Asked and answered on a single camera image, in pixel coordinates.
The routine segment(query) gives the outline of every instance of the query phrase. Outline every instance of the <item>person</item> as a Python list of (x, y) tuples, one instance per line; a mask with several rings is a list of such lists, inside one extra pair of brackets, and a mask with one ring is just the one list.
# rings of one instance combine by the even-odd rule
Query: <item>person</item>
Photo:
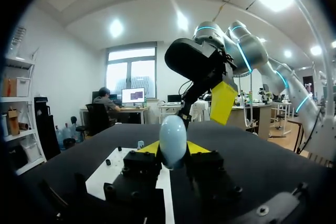
[(110, 114), (110, 112), (120, 111), (119, 106), (110, 100), (110, 90), (105, 87), (99, 90), (99, 96), (93, 100), (93, 103), (104, 104), (108, 114)]

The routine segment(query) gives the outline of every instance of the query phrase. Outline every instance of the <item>wooden floor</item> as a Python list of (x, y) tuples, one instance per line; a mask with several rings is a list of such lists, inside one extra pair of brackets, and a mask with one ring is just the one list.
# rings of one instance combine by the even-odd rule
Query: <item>wooden floor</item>
[[(294, 150), (295, 141), (298, 135), (299, 126), (293, 123), (286, 124), (286, 130), (288, 131), (291, 129), (291, 132), (286, 135), (286, 137), (279, 137), (279, 138), (269, 138), (268, 141), (273, 142), (275, 144), (280, 145), (283, 148), (289, 149), (291, 151)], [(282, 134), (282, 130), (277, 130), (274, 127), (271, 127), (269, 130), (269, 134), (272, 136), (279, 136)], [(308, 152), (302, 151), (301, 156), (308, 157)]]

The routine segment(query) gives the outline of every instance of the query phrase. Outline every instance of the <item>light blue egg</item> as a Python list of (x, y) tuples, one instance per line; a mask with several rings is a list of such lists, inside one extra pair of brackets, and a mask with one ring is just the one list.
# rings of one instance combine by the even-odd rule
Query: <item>light blue egg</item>
[(187, 132), (183, 120), (177, 115), (167, 116), (160, 129), (160, 150), (163, 155), (163, 165), (168, 169), (181, 167), (186, 148)]

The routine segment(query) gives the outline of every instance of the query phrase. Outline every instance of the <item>cardboard box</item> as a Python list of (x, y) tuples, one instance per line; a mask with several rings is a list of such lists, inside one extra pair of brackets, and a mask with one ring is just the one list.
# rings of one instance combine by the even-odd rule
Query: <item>cardboard box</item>
[(3, 81), (2, 96), (3, 97), (16, 97), (17, 80), (5, 78)]
[(17, 110), (8, 110), (8, 124), (11, 135), (14, 136), (20, 134)]

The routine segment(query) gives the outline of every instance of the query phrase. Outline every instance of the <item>black tabletop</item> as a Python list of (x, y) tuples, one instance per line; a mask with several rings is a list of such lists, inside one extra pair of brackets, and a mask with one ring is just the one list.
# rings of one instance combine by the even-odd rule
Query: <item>black tabletop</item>
[[(145, 145), (159, 138), (160, 125), (119, 124), (75, 146), (36, 167), (21, 178), (30, 192), (53, 212), (39, 191), (37, 184), (45, 179), (60, 195), (75, 189), (74, 173), (85, 178), (98, 168), (118, 146), (136, 148), (142, 140)], [(240, 130), (212, 121), (191, 123), (188, 140), (208, 150), (217, 150), (224, 158), (224, 167), (235, 184), (243, 188), (242, 198), (232, 217), (256, 208), (281, 191), (293, 191), (300, 182), (309, 184), (313, 198), (328, 173), (328, 169), (274, 143)], [(198, 213), (193, 208), (192, 192), (185, 170), (171, 171), (171, 187), (175, 223), (197, 223)], [(299, 215), (303, 207), (293, 215)]]

